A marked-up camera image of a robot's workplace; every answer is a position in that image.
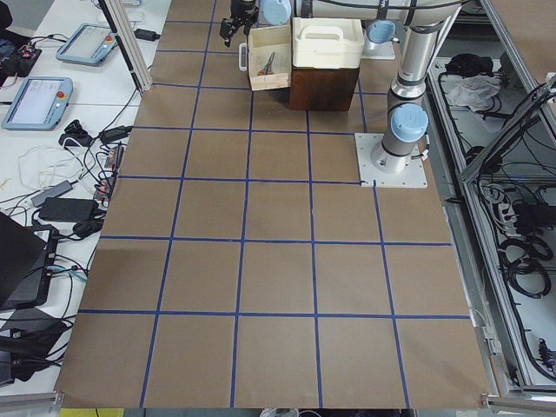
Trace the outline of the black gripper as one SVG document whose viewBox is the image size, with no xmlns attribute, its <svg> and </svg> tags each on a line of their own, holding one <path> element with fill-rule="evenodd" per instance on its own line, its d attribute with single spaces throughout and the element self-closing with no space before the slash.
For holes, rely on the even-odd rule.
<svg viewBox="0 0 556 417">
<path fill-rule="evenodd" d="M 259 7 L 255 0 L 232 0 L 230 3 L 230 18 L 223 18 L 220 26 L 220 37 L 225 46 L 230 46 L 235 33 L 243 29 L 248 36 L 251 28 L 256 24 Z"/>
</svg>

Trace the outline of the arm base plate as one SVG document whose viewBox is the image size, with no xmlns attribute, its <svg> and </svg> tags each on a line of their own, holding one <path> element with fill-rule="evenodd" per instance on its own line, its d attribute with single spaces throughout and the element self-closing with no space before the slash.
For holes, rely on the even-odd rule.
<svg viewBox="0 0 556 417">
<path fill-rule="evenodd" d="M 356 133 L 360 185 L 362 187 L 425 189 L 428 185 L 419 145 L 408 156 L 391 156 L 382 147 L 383 134 Z"/>
</svg>

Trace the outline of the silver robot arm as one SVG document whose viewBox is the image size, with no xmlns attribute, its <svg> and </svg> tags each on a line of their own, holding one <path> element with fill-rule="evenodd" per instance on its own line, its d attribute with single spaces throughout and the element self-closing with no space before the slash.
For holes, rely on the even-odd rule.
<svg viewBox="0 0 556 417">
<path fill-rule="evenodd" d="M 220 36 L 230 45 L 238 30 L 248 34 L 260 19 L 274 26 L 307 23 L 320 28 L 334 18 L 358 23 L 366 50 L 389 42 L 389 24 L 402 28 L 399 67 L 387 93 L 387 130 L 370 153 L 376 169 L 398 175 L 414 159 L 414 149 L 426 134 L 427 113 L 420 106 L 425 78 L 463 5 L 461 1 L 233 1 L 229 17 L 221 21 Z"/>
</svg>

